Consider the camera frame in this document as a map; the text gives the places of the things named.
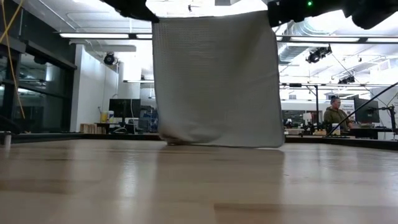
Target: wooden table surface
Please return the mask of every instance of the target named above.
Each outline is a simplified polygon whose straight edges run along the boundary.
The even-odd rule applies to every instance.
[[[1,224],[397,223],[398,154],[77,140],[0,148]]]

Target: green jacket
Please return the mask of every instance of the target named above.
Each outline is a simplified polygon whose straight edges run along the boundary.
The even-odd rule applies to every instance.
[[[344,118],[347,117],[347,114],[341,109],[333,109],[331,106],[328,107],[323,114],[323,122],[326,123],[340,123]],[[343,124],[340,125],[340,128],[344,131],[348,131],[348,124],[351,121],[347,119]]]

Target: desk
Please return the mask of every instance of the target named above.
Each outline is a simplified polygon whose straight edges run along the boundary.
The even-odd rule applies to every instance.
[[[371,138],[379,139],[379,133],[391,133],[391,128],[351,128],[349,135],[355,136],[356,138]]]

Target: ceiling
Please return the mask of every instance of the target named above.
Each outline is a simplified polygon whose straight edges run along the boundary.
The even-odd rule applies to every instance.
[[[193,12],[188,11],[188,4],[193,6]],[[215,0],[148,0],[147,5],[161,17],[230,13],[232,9],[234,13],[264,9],[262,7],[266,9],[261,0],[241,0],[232,6],[215,6]],[[112,7],[99,0],[29,0],[25,1],[24,8],[60,32],[151,32],[150,22],[121,17]],[[371,30],[362,30],[350,18],[345,19],[342,12],[331,12],[299,24],[283,26],[277,34],[310,30],[301,35],[395,36],[398,35],[398,24],[394,21],[398,21],[398,14]],[[153,73],[152,43],[149,40],[99,40],[92,41],[90,45],[135,45],[135,57],[141,58],[143,72]],[[379,69],[380,63],[398,58],[398,45],[332,44],[335,57],[329,55],[316,64],[308,64],[305,58],[314,46],[279,47],[281,58],[290,57],[289,61],[280,64],[281,82],[337,83],[339,77],[347,75],[347,69],[354,71],[358,80],[366,83],[371,70]]]

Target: metal pole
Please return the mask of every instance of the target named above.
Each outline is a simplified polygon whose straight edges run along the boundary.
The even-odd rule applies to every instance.
[[[317,129],[319,130],[319,97],[318,97],[318,86],[315,86],[315,98],[317,99]]]

